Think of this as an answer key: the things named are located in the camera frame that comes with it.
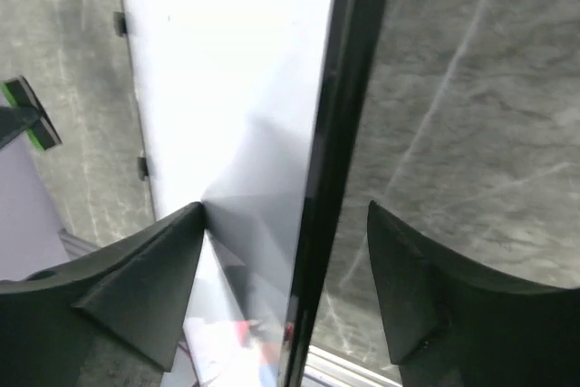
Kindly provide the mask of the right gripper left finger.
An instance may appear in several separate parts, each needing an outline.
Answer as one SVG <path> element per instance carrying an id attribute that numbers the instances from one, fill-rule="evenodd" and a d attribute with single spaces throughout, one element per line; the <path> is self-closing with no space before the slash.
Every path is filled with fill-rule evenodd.
<path id="1" fill-rule="evenodd" d="M 4 386 L 125 386 L 173 368 L 204 236 L 198 203 L 88 255 L 1 283 Z"/>

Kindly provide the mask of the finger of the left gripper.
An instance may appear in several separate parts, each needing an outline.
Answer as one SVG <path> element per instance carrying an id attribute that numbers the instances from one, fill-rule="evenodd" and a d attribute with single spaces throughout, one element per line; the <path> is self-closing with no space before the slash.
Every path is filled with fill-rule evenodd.
<path id="1" fill-rule="evenodd" d="M 41 118 L 34 107 L 0 107 L 0 149 L 33 127 Z"/>

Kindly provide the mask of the white whiteboard black frame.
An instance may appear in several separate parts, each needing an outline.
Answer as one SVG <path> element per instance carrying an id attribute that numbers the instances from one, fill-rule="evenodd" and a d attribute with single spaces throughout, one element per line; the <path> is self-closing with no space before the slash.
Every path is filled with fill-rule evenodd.
<path id="1" fill-rule="evenodd" d="M 202 247 L 267 350 L 279 334 L 290 386 L 313 346 L 386 0 L 121 1 L 155 216 L 203 206 Z"/>

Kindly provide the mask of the green whiteboard eraser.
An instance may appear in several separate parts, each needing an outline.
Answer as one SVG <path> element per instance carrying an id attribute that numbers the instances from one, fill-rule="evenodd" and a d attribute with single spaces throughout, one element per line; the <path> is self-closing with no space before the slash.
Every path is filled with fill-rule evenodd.
<path id="1" fill-rule="evenodd" d="M 30 83 L 19 75 L 1 82 L 1 93 L 8 105 L 1 107 L 1 148 L 22 133 L 33 145 L 47 151 L 62 144 L 57 130 Z"/>

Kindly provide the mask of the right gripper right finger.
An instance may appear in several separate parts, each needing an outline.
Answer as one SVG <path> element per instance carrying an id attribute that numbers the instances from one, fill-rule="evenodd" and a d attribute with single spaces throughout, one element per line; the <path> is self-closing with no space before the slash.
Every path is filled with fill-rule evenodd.
<path id="1" fill-rule="evenodd" d="M 484 266 L 371 202 L 367 241 L 405 386 L 576 386 L 579 292 Z"/>

